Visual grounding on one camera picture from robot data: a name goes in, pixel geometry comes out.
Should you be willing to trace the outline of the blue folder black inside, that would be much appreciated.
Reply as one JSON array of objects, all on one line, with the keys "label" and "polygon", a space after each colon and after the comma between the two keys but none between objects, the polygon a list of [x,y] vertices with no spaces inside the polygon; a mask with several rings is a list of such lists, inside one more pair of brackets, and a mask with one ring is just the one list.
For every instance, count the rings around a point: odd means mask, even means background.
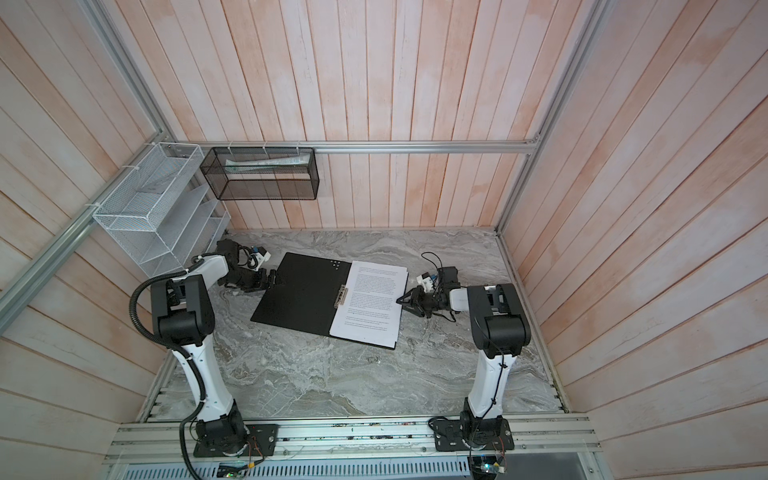
[{"label": "blue folder black inside", "polygon": [[276,270],[276,285],[265,291],[251,320],[331,337],[329,329],[351,263],[287,253]]}]

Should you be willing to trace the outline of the printed paper sheet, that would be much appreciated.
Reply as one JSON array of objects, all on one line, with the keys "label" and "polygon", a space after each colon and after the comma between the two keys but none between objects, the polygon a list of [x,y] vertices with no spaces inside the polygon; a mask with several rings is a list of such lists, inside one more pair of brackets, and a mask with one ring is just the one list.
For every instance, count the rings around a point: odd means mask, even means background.
[{"label": "printed paper sheet", "polygon": [[405,293],[405,267],[353,261],[329,329],[331,337],[394,349]]}]

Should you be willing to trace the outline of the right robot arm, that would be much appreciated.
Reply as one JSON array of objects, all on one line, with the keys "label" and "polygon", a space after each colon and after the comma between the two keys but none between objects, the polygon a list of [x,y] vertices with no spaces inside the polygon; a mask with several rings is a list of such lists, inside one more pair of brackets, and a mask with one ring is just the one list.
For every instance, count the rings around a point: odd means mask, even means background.
[{"label": "right robot arm", "polygon": [[455,267],[440,267],[434,277],[420,276],[417,285],[396,303],[423,318],[453,320],[468,315],[478,349],[478,365],[470,393],[457,420],[443,416],[427,421],[440,452],[514,448],[503,417],[503,395],[511,368],[532,339],[532,329],[516,288],[511,284],[462,286]]}]

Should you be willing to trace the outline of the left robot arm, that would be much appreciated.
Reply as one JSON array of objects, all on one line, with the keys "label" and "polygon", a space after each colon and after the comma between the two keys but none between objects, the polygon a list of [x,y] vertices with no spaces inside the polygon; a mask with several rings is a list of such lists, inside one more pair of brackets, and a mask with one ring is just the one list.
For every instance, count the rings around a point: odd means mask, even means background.
[{"label": "left robot arm", "polygon": [[214,352],[216,316],[209,295],[213,285],[245,293],[268,289],[274,273],[263,264],[269,259],[263,247],[224,239],[214,252],[194,257],[189,267],[155,276],[141,286],[150,290],[152,301],[152,330],[147,336],[173,352],[193,394],[195,409],[179,425],[186,461],[191,455],[186,446],[189,434],[195,439],[197,457],[248,453],[263,460],[274,452],[277,427],[248,426],[224,384]]}]

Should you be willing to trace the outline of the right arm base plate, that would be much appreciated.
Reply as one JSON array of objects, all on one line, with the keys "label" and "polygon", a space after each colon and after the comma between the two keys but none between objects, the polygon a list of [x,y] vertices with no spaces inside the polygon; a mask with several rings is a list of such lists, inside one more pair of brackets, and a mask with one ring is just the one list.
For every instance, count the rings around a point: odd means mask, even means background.
[{"label": "right arm base plate", "polygon": [[429,419],[427,425],[433,432],[435,448],[439,452],[511,451],[515,448],[509,423],[501,416],[482,421],[450,420],[440,416]]}]

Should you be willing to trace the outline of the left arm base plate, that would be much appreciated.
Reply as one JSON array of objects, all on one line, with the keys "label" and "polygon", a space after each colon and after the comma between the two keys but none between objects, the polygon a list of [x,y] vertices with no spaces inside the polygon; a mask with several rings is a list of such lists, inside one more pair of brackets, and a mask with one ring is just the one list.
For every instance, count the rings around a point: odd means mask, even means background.
[{"label": "left arm base plate", "polygon": [[244,424],[232,427],[221,422],[203,422],[196,426],[196,458],[239,457],[246,454],[270,457],[278,439],[277,424]]}]

